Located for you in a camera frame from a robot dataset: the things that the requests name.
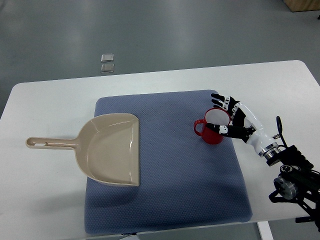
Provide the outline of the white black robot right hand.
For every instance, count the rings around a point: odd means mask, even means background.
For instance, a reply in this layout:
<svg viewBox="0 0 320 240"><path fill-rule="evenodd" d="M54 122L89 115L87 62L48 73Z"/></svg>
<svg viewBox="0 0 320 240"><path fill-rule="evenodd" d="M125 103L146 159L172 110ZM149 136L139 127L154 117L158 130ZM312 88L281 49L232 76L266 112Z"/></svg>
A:
<svg viewBox="0 0 320 240"><path fill-rule="evenodd" d="M276 141L265 133L262 123L242 102L231 96L223 96L212 93L214 107L226 110L230 116L230 125L215 125L209 123L207 126L219 131L219 134L233 139L241 139L244 143L251 145L255 152L269 160L280 152Z"/></svg>

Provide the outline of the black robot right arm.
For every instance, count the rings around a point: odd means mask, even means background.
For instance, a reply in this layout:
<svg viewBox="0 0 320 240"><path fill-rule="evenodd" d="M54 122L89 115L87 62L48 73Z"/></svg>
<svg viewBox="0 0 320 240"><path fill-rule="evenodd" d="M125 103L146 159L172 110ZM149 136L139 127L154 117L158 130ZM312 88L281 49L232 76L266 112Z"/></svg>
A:
<svg viewBox="0 0 320 240"><path fill-rule="evenodd" d="M283 126L279 116L276 117L281 145L275 145L264 155L268 166L282 163L279 175L273 180L275 191L268 197L272 203L291 203L299 205L307 216L297 217L296 223L313 222L320 227L320 173L314 165L297 149L288 146L283 137Z"/></svg>

